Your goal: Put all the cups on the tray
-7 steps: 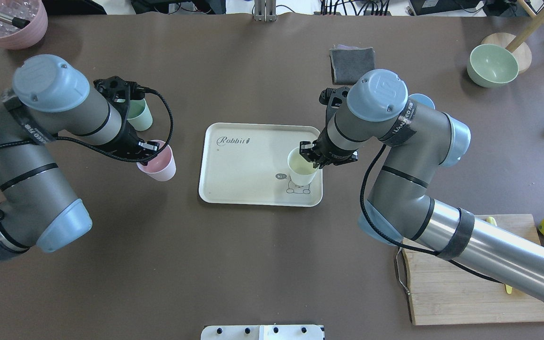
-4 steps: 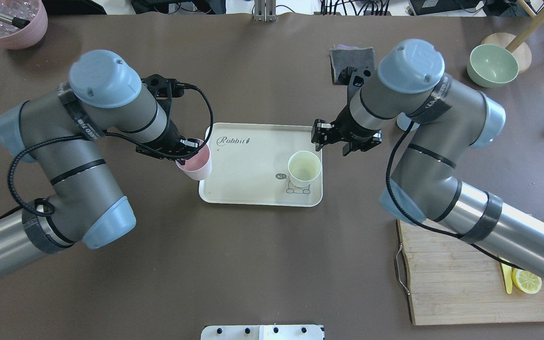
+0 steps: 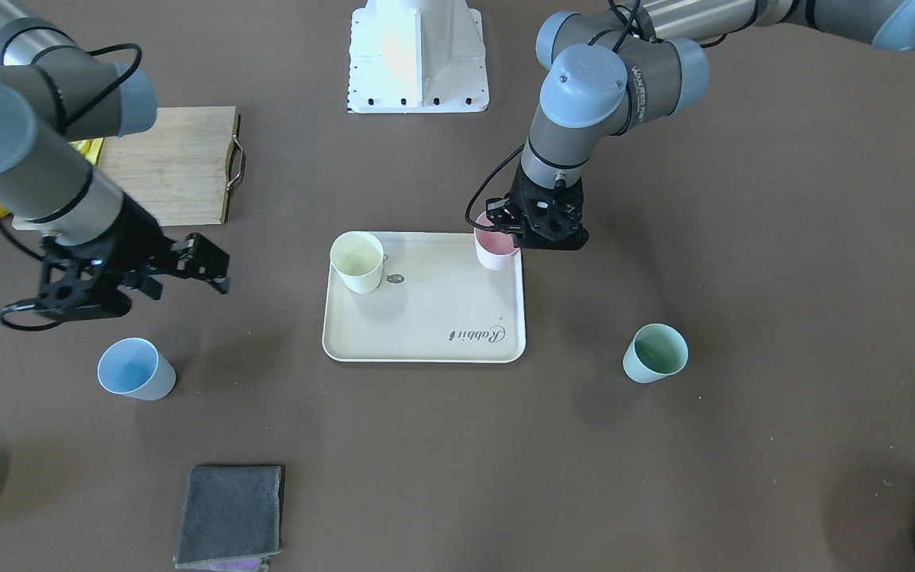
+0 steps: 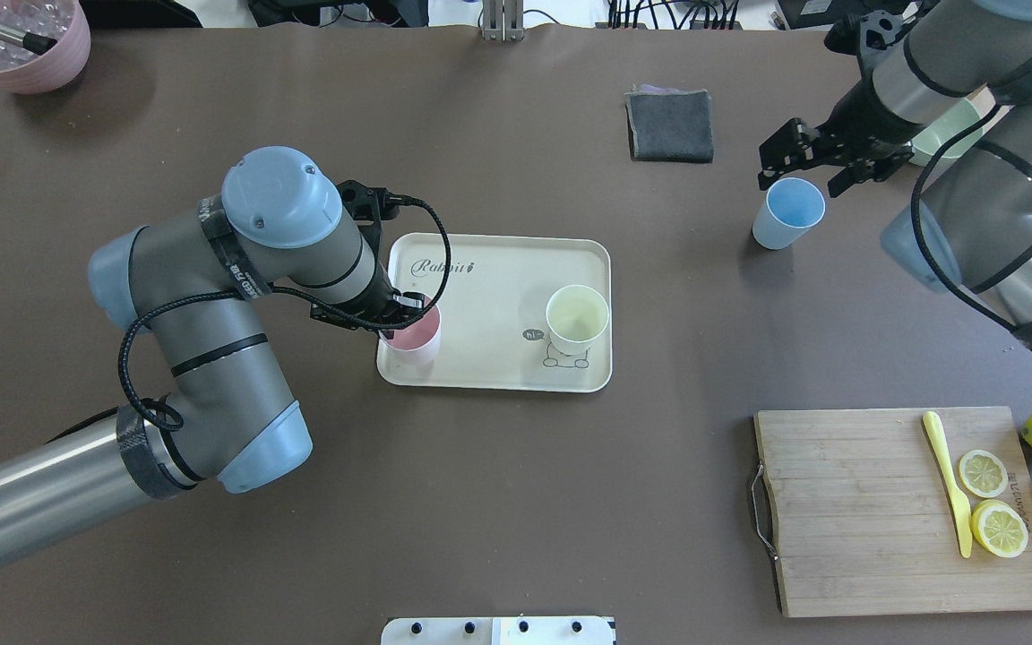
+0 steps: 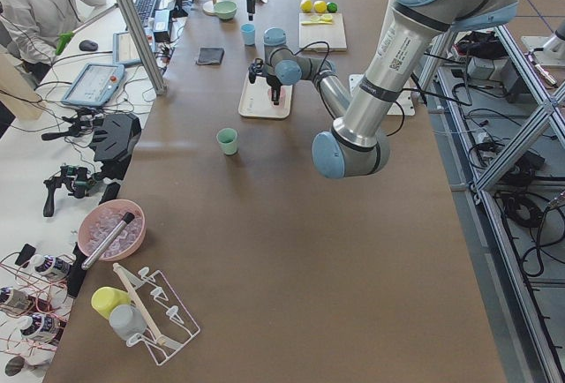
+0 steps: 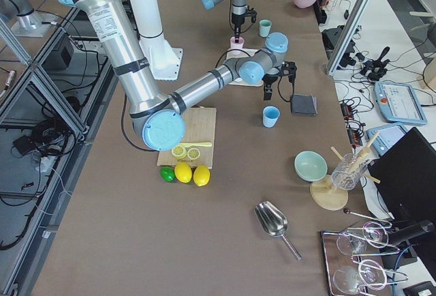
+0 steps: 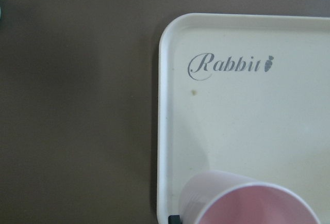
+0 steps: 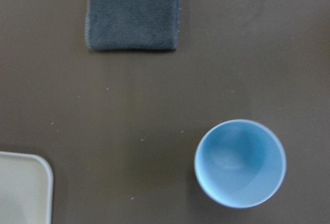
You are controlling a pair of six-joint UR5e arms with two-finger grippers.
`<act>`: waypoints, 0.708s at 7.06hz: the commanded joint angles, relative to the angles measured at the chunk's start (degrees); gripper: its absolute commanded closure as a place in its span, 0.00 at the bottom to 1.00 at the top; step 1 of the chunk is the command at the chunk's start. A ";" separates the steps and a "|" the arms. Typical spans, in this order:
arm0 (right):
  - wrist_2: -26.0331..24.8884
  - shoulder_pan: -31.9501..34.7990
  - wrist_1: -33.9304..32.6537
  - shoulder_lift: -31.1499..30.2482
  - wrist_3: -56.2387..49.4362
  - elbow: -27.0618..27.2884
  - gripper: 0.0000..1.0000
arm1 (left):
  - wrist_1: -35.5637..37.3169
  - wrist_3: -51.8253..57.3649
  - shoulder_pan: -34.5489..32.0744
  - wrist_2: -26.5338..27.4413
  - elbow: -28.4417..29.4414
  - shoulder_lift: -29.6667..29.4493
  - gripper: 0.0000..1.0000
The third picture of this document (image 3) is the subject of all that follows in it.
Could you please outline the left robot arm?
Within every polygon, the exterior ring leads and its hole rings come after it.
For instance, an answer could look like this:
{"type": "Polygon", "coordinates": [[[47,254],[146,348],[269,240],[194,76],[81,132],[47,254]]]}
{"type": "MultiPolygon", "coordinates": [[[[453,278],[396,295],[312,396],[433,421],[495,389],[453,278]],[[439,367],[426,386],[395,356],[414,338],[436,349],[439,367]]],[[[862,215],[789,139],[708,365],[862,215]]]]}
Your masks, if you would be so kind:
{"type": "Polygon", "coordinates": [[[520,249],[578,250],[582,171],[598,142],[704,98],[708,48],[759,26],[788,23],[879,50],[915,50],[915,1],[610,1],[592,16],[549,16],[536,37],[547,75],[527,139],[512,153],[511,189],[472,209],[476,230],[511,236],[520,249]]]}

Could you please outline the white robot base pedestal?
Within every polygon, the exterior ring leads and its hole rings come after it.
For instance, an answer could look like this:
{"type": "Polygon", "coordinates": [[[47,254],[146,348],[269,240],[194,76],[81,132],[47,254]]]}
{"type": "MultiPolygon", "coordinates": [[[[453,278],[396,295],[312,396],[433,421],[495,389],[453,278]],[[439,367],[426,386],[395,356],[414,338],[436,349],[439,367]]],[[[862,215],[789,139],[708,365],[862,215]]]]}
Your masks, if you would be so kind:
{"type": "Polygon", "coordinates": [[[452,114],[488,109],[482,14],[465,1],[368,1],[351,14],[346,109],[452,114]]]}

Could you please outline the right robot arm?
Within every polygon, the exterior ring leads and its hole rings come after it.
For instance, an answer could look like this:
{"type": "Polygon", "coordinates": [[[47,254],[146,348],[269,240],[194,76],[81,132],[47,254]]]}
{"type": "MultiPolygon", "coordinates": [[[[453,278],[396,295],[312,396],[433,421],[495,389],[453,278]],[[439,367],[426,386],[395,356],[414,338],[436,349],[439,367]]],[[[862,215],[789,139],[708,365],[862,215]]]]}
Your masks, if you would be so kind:
{"type": "Polygon", "coordinates": [[[41,233],[32,298],[0,323],[37,332],[124,316],[127,290],[159,300],[157,276],[227,293],[229,254],[199,233],[180,242],[72,142],[145,133],[157,97],[131,42],[84,50],[54,22],[0,1],[0,206],[41,233]]]}

